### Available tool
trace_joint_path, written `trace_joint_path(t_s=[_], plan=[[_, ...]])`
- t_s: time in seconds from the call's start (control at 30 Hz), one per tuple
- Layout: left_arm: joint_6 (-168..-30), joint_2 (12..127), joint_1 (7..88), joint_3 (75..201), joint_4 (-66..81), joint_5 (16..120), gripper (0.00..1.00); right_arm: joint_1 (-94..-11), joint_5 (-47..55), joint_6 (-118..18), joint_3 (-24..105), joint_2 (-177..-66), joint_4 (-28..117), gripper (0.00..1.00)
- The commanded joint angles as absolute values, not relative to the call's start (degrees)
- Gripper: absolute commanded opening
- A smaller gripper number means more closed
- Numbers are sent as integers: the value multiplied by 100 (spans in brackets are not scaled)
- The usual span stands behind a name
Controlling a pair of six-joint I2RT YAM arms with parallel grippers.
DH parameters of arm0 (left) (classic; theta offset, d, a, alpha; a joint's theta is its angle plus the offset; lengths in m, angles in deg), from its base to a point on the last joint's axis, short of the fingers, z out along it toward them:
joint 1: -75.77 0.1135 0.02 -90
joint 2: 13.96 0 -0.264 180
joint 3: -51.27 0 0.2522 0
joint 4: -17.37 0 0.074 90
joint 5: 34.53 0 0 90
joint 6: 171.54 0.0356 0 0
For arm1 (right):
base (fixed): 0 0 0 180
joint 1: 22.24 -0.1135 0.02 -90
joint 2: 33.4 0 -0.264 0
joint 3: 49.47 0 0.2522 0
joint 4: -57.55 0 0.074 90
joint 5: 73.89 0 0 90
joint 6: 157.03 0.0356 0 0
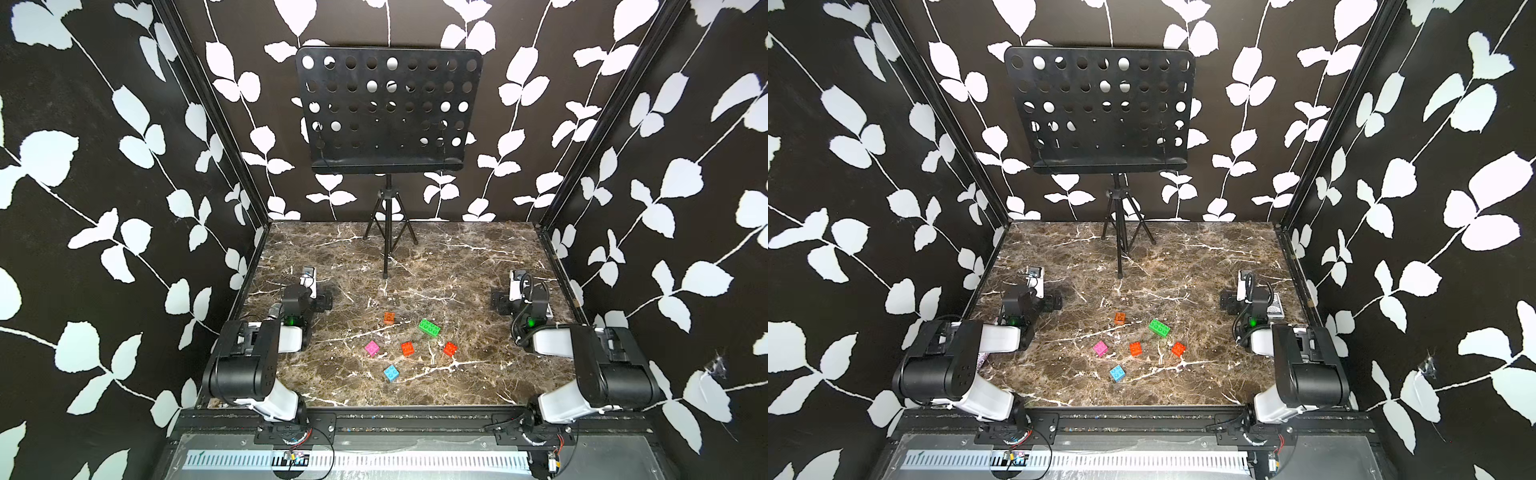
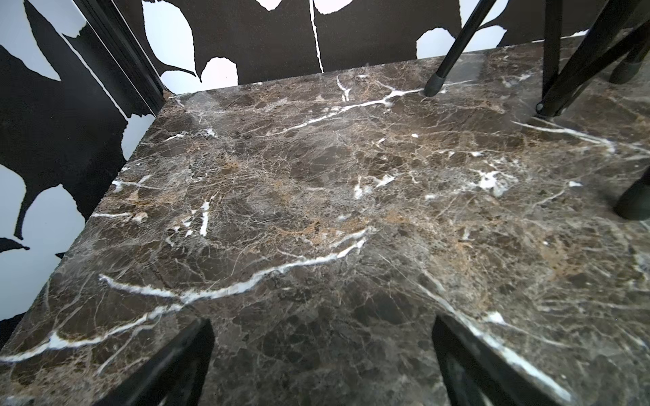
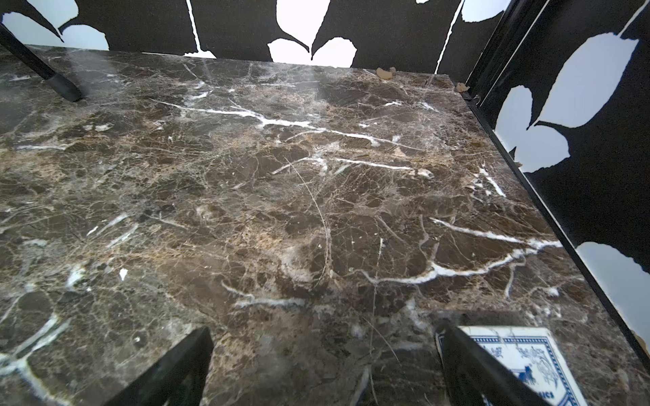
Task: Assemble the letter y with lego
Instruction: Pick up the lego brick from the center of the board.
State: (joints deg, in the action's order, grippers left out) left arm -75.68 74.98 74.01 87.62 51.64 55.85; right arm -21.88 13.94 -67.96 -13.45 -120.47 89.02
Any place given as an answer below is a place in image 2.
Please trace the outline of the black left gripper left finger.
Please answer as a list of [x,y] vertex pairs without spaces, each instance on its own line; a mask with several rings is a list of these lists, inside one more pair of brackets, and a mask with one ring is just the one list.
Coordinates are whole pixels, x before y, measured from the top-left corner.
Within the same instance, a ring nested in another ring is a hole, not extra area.
[[211,321],[196,320],[96,404],[199,404],[214,345]]

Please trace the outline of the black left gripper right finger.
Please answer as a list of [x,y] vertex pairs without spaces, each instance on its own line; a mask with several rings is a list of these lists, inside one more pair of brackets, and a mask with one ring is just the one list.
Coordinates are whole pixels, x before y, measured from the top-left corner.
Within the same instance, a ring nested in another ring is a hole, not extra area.
[[438,314],[433,347],[452,405],[555,405],[451,316]]

